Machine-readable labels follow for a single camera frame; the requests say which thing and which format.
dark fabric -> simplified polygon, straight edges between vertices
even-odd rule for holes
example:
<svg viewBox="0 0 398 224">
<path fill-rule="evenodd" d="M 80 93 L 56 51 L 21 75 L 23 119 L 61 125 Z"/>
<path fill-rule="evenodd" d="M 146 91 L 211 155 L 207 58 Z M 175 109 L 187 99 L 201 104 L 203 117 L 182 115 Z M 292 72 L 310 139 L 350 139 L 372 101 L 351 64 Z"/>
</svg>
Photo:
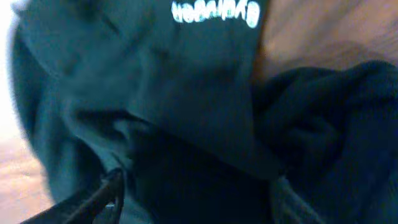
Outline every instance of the dark fabric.
<svg viewBox="0 0 398 224">
<path fill-rule="evenodd" d="M 12 50 L 16 106 L 56 202 L 122 167 L 121 223 L 266 223 L 269 182 L 286 174 L 327 222 L 394 220 L 396 207 L 370 207 L 396 205 L 394 66 L 251 86 L 261 26 L 179 24 L 171 1 L 75 3 L 32 1 Z"/>
</svg>

black cloth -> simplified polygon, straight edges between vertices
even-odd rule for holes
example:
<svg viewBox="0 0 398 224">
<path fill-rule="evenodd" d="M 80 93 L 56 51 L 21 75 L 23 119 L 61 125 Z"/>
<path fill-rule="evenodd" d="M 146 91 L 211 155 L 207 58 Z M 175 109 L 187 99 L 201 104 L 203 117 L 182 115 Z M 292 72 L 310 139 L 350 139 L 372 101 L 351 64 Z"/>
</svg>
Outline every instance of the black cloth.
<svg viewBox="0 0 398 224">
<path fill-rule="evenodd" d="M 394 217 L 368 207 L 396 170 L 394 66 L 251 86 L 261 24 L 87 2 L 32 1 L 12 49 L 16 106 L 56 202 L 122 167 L 121 223 L 265 223 L 268 183 L 285 174 L 331 222 Z"/>
</svg>

